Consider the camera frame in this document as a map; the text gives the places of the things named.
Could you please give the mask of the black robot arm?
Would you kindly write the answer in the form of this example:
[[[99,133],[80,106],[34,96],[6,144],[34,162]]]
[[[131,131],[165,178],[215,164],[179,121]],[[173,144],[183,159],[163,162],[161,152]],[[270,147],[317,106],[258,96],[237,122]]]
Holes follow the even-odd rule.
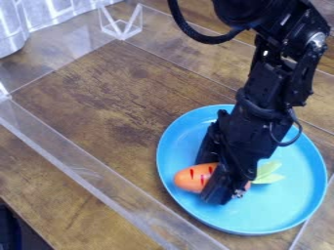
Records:
[[[234,109],[218,111],[195,159],[218,163],[201,199],[226,204],[246,192],[257,162],[290,144],[283,138],[301,125],[294,108],[313,94],[330,27],[309,0],[213,0],[213,5],[234,32],[257,32],[249,81]]]

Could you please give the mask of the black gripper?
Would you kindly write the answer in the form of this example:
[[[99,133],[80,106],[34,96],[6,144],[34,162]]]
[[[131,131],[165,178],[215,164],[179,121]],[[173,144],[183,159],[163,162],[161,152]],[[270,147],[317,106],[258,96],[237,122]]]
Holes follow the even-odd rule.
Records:
[[[218,118],[210,124],[197,153],[195,163],[219,162],[201,199],[215,205],[226,205],[233,198],[242,198],[257,176],[257,163],[269,158],[278,146],[289,146],[283,138],[297,122],[294,110],[278,99],[263,103],[242,88],[231,112],[218,110]]]

